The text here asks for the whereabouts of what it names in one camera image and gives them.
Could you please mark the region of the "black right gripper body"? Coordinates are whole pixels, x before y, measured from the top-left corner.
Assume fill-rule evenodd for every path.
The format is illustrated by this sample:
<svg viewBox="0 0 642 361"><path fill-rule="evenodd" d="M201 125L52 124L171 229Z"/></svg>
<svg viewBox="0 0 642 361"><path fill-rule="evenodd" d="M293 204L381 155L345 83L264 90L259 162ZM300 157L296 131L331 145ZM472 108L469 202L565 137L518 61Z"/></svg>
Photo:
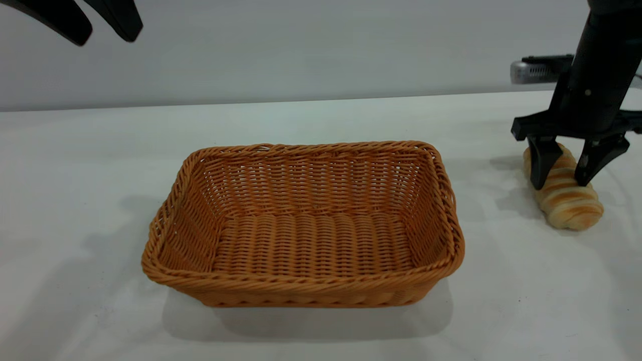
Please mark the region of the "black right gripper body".
<svg viewBox="0 0 642 361"><path fill-rule="evenodd" d="M513 84L556 84L548 109L516 117L512 135L596 140L640 133L640 111L620 108L639 64L640 12L590 13L575 54L511 64Z"/></svg>

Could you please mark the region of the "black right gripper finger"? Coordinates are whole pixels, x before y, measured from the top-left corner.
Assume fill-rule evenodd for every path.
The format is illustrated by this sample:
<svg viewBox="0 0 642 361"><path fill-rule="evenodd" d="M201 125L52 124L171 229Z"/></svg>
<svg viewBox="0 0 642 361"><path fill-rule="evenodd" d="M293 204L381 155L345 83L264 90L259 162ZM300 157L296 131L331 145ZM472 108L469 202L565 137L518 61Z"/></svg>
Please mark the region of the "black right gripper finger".
<svg viewBox="0 0 642 361"><path fill-rule="evenodd" d="M624 135L586 140L575 169L575 180L586 187L608 163L626 153L630 146Z"/></svg>
<svg viewBox="0 0 642 361"><path fill-rule="evenodd" d="M541 190L563 150L555 136L527 136L527 141L531 155L530 181L535 190Z"/></svg>

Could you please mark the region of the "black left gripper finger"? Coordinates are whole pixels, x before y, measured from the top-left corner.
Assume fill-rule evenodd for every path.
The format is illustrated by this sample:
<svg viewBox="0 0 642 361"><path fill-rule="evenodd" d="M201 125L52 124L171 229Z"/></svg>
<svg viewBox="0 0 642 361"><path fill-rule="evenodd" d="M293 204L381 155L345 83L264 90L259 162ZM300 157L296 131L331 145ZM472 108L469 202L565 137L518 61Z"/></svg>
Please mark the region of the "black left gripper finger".
<svg viewBox="0 0 642 361"><path fill-rule="evenodd" d="M133 43L143 23L133 0L86 0L110 27L127 43Z"/></svg>
<svg viewBox="0 0 642 361"><path fill-rule="evenodd" d="M76 46L84 46L93 32L83 10L75 1L1 1L57 32Z"/></svg>

